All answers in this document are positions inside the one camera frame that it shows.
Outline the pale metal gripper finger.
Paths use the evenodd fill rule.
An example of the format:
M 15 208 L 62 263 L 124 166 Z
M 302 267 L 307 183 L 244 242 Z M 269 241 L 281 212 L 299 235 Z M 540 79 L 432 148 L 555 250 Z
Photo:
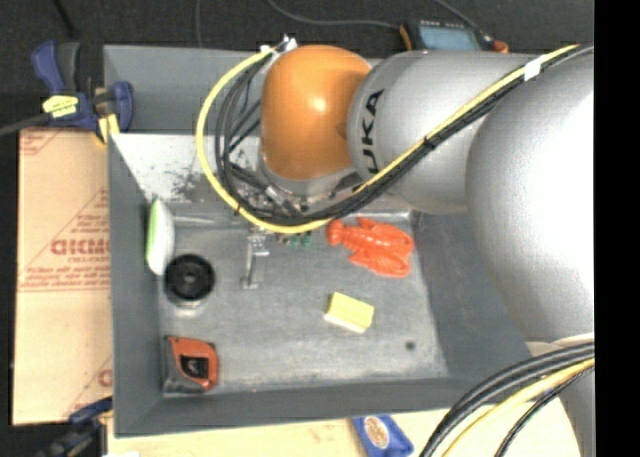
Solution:
M 266 245 L 266 237 L 257 237 L 254 242 L 254 287 L 258 288 L 265 278 L 270 251 Z
M 251 289 L 253 286 L 253 268 L 254 268 L 254 243 L 251 236 L 247 237 L 246 260 L 244 275 L 241 278 L 241 286 L 243 289 Z

